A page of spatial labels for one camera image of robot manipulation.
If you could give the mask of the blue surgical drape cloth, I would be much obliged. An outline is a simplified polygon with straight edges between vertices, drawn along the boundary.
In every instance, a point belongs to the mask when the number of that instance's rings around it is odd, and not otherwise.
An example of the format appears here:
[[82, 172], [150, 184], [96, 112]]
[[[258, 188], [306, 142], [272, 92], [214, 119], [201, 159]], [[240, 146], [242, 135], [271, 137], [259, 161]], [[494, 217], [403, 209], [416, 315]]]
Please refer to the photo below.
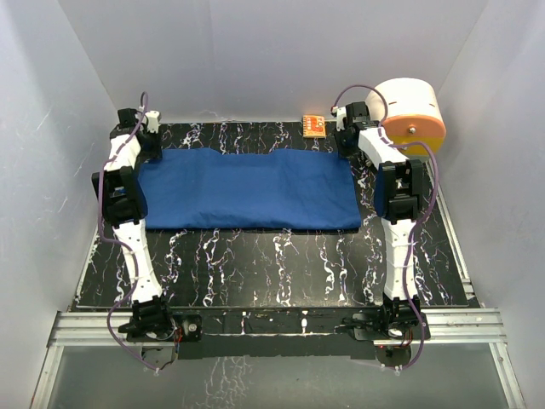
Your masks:
[[337, 153], [165, 149], [160, 161], [141, 166], [139, 182], [150, 229], [354, 230], [361, 225], [351, 167]]

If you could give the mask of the pink cylindrical tissue phantom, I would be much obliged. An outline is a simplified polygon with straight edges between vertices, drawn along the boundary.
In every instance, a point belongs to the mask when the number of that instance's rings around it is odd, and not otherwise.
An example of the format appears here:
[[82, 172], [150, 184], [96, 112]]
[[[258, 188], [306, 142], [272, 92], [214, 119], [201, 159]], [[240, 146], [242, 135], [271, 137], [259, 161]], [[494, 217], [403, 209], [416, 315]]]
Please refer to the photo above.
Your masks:
[[423, 142], [434, 153], [444, 143], [445, 123], [433, 87], [416, 78], [378, 84], [364, 100], [370, 118], [381, 121], [383, 134], [395, 145]]

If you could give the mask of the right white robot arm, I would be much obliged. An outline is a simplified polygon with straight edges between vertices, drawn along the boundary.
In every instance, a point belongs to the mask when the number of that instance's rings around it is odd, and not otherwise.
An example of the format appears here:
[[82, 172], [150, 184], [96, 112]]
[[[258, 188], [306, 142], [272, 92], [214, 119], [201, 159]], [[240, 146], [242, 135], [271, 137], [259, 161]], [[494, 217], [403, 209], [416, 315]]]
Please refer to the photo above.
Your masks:
[[384, 127], [370, 118], [364, 102], [331, 111], [338, 153], [346, 158], [362, 153], [376, 168], [373, 205], [384, 230], [387, 271], [379, 317], [367, 326], [391, 338], [401, 337], [418, 324], [420, 312], [412, 235], [423, 205], [423, 164], [394, 146]]

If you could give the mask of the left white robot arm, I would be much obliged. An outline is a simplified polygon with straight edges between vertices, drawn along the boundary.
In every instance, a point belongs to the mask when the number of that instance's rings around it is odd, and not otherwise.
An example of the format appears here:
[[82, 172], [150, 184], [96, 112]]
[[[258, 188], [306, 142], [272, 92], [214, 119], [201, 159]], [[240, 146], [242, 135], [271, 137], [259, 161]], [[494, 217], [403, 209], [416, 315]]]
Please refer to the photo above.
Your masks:
[[122, 247], [131, 286], [132, 318], [119, 331], [129, 339], [166, 341], [176, 320], [164, 300], [146, 240], [146, 199], [138, 181], [139, 161], [160, 160], [161, 113], [144, 107], [118, 111], [119, 124], [110, 133], [110, 155], [103, 171], [92, 175], [101, 201], [101, 217]]

